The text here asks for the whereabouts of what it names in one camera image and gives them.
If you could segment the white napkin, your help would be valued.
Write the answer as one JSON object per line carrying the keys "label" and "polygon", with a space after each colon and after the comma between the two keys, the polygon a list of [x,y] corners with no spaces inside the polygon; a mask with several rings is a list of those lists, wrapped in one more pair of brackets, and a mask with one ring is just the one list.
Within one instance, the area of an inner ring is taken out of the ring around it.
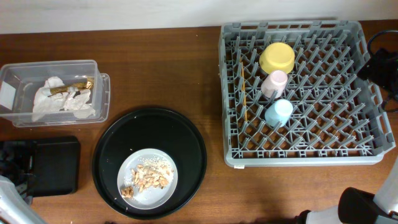
{"label": "white napkin", "polygon": [[38,121],[46,114],[59,111],[73,111],[75,117],[84,119],[95,114],[95,109],[88,103],[91,90],[80,90],[51,95],[50,89],[66,86],[59,77],[50,77],[45,85],[36,91],[32,112],[32,121]]}

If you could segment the yellow bowl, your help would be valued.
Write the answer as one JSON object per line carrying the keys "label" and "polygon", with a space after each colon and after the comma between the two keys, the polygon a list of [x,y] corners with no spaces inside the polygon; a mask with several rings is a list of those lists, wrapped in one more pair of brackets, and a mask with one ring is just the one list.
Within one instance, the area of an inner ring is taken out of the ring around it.
{"label": "yellow bowl", "polygon": [[276,70],[290,73],[294,69],[294,63],[295,52],[293,48],[283,42],[270,44],[259,58],[260,67],[266,73]]}

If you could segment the gold snack wrapper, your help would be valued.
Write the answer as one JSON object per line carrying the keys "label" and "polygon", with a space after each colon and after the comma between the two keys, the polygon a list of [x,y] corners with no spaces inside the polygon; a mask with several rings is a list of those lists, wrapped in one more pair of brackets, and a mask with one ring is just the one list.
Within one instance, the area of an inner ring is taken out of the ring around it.
{"label": "gold snack wrapper", "polygon": [[90,90],[94,86],[94,80],[92,78],[87,78],[86,82],[73,83],[71,85],[60,86],[50,89],[51,95],[56,95],[63,92],[80,91],[80,90]]}

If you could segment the pink cup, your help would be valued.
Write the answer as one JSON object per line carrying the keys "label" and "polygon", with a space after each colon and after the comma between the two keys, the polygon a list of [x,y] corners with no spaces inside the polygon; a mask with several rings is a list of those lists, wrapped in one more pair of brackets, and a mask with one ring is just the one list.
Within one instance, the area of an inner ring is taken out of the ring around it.
{"label": "pink cup", "polygon": [[287,81],[288,76],[285,72],[274,70],[263,81],[261,91],[268,98],[271,98],[274,92],[276,92],[275,98],[279,98],[286,87]]}

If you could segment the light blue cup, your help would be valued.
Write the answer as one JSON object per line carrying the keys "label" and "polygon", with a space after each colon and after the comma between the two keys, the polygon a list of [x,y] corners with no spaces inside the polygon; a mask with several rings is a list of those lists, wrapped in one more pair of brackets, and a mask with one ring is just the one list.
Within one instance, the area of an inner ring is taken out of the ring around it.
{"label": "light blue cup", "polygon": [[280,126],[285,126],[293,113],[293,108],[293,104],[290,101],[285,99],[277,100],[266,110],[264,119],[271,127],[275,127],[277,123],[280,123]]}

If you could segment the food scraps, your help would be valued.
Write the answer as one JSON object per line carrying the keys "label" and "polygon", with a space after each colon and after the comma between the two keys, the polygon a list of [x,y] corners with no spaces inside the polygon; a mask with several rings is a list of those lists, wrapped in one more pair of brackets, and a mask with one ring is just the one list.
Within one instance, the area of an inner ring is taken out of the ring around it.
{"label": "food scraps", "polygon": [[121,195],[124,198],[133,198],[135,188],[139,194],[150,188],[164,189],[173,181],[174,174],[171,163],[165,159],[141,159],[138,165],[128,169]]}

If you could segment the wooden chopstick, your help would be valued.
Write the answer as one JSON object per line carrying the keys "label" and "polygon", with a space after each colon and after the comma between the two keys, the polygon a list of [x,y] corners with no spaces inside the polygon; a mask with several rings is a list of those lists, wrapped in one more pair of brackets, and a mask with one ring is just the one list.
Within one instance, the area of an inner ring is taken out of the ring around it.
{"label": "wooden chopstick", "polygon": [[242,84],[242,87],[241,87],[241,91],[244,93],[243,94],[243,106],[245,108],[244,121],[247,122],[248,121],[248,116],[247,116],[247,110],[246,110],[246,82],[245,82],[245,78],[244,78],[244,65],[243,65],[242,61],[240,61],[240,62],[241,62],[241,65],[242,65],[242,67],[241,67],[241,78],[243,79],[243,84]]}

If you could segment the grey plate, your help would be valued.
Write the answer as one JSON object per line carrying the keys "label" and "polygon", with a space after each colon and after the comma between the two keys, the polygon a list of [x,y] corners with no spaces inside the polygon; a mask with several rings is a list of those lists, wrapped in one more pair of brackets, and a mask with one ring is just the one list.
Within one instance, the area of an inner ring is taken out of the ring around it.
{"label": "grey plate", "polygon": [[[160,157],[171,163],[172,168],[175,171],[173,181],[166,186],[164,189],[150,188],[143,191],[143,193],[138,193],[138,189],[134,189],[133,198],[124,198],[121,195],[121,188],[124,186],[124,178],[127,176],[128,169],[138,165],[141,159],[150,159]],[[178,171],[173,159],[165,152],[158,149],[141,149],[137,152],[132,153],[127,159],[122,163],[117,178],[118,192],[128,205],[139,210],[150,210],[153,208],[158,208],[163,205],[174,193],[178,183]]]}

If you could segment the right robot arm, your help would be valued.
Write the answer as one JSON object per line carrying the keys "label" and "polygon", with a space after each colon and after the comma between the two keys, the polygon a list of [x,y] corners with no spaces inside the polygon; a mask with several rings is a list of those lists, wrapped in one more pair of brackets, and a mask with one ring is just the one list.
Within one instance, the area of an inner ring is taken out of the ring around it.
{"label": "right robot arm", "polygon": [[[359,77],[369,79],[389,94],[381,104],[385,109],[391,99],[397,100],[397,52],[380,48],[360,70]],[[321,211],[303,211],[295,223],[397,223],[397,163],[377,194],[353,187],[342,193],[337,206]]]}

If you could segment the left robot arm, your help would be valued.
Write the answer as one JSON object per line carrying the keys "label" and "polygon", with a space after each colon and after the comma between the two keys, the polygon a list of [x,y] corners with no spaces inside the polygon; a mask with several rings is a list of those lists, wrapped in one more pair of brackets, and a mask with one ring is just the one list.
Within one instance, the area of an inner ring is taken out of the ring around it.
{"label": "left robot arm", "polygon": [[34,146],[30,141],[3,141],[1,143],[1,220],[5,223],[44,223],[30,207]]}

